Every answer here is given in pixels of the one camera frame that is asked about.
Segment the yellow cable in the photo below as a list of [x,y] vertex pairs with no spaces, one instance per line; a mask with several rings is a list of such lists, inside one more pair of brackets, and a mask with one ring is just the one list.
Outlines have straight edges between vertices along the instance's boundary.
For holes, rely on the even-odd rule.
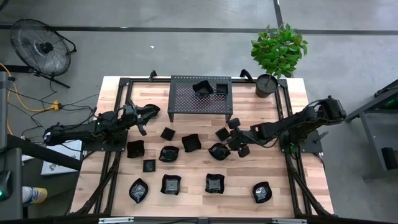
[[[10,101],[10,91],[8,92],[8,95],[7,95],[7,103]],[[10,124],[9,124],[9,122],[8,122],[8,118],[7,118],[7,129],[8,129],[8,132],[11,134],[11,135],[14,135],[14,133],[12,133],[12,131],[11,131],[11,128],[10,128]]]
[[[2,63],[0,63],[0,65],[5,69],[5,71],[7,72],[8,76],[9,76],[9,77],[12,77],[10,71],[9,71]],[[18,101],[21,103],[21,105],[22,105],[25,109],[27,109],[27,110],[29,110],[29,111],[33,111],[33,112],[41,112],[41,111],[45,111],[45,110],[49,110],[49,109],[51,109],[51,110],[59,110],[59,109],[57,109],[57,108],[58,108],[58,105],[51,105],[51,106],[49,106],[48,108],[43,109],[43,110],[36,110],[36,109],[30,109],[30,108],[28,108],[28,107],[24,104],[24,102],[22,102],[22,100],[19,98],[17,85],[16,85],[14,82],[13,82],[12,84],[14,84],[14,88],[15,88],[15,92],[16,92],[16,96],[17,96]],[[7,94],[7,103],[10,101],[10,93],[11,93],[11,92],[9,91],[8,94]],[[8,118],[7,118],[7,130],[8,130],[8,132],[9,132],[11,135],[14,135],[14,133],[11,131]]]
[[[9,76],[9,77],[12,77],[10,71],[9,71],[2,63],[0,63],[0,65],[5,69],[5,71],[7,72],[8,76]],[[24,102],[22,102],[22,100],[19,98],[17,85],[16,85],[14,82],[13,82],[12,84],[14,84],[14,89],[15,89],[16,96],[17,96],[18,101],[21,103],[21,105],[22,105],[25,109],[27,109],[27,110],[29,110],[29,111],[33,111],[33,112],[41,112],[41,111],[53,109],[53,106],[49,106],[48,108],[46,108],[46,109],[41,109],[41,110],[30,109],[30,108],[28,108],[28,107],[24,104]]]

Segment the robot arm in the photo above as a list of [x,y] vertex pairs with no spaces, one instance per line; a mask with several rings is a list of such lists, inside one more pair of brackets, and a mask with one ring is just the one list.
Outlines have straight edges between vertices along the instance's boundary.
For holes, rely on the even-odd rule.
[[291,143],[298,143],[305,139],[307,134],[316,130],[322,125],[338,124],[344,121],[346,112],[340,104],[339,100],[329,96],[327,99],[317,100],[307,105],[302,111],[293,114],[285,119],[275,123],[267,122],[256,124],[250,127],[250,131],[242,131],[238,127],[239,119],[232,119],[228,126],[230,129],[230,137],[228,146],[231,150],[245,150],[240,156],[248,154],[247,144],[258,144],[264,147],[265,144],[277,138],[284,131],[289,132]]
[[135,125],[145,136],[147,133],[143,125],[156,116],[160,108],[156,105],[145,105],[141,108],[130,100],[122,110],[123,115],[119,119],[118,111],[107,111],[99,114],[96,121],[91,121],[88,124],[64,126],[57,123],[45,130],[44,143],[48,146],[55,146],[68,140],[88,142],[100,139],[105,144],[112,144],[123,131]]

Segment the potted plant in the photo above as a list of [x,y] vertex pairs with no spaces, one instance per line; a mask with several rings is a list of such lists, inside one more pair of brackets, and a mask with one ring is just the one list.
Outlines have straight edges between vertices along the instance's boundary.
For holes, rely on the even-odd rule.
[[266,74],[260,75],[256,81],[256,95],[265,98],[275,92],[277,80],[282,75],[287,78],[292,76],[298,60],[307,54],[308,42],[288,24],[282,24],[274,30],[270,30],[268,25],[265,32],[259,33],[259,38],[252,40],[251,44],[251,56],[266,70]]

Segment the black plant pot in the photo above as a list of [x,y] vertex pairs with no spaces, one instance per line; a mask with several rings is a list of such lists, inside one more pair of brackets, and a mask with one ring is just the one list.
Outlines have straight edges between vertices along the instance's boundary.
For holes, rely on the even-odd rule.
[[269,74],[263,74],[257,77],[256,81],[256,95],[260,98],[265,98],[271,93],[274,93],[278,88],[278,80]]

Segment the table leg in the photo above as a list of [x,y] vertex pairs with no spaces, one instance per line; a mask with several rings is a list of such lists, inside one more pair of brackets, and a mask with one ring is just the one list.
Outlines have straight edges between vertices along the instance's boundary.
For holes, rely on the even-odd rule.
[[231,119],[232,115],[231,114],[226,114],[225,115],[225,123],[228,123],[228,121]]
[[173,113],[169,113],[169,119],[170,119],[170,122],[174,121],[174,114]]

